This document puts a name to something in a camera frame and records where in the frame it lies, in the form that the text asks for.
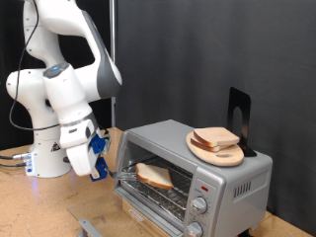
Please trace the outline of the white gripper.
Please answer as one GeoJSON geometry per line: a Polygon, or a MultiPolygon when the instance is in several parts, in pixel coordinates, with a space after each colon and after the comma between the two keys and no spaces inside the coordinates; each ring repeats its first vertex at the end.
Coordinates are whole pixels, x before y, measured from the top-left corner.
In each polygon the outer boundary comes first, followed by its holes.
{"type": "Polygon", "coordinates": [[[92,173],[91,179],[93,181],[100,178],[99,171],[94,169],[97,155],[89,147],[95,134],[96,122],[89,118],[71,126],[63,126],[60,129],[61,147],[66,150],[67,157],[75,173],[78,176],[92,173]]]}

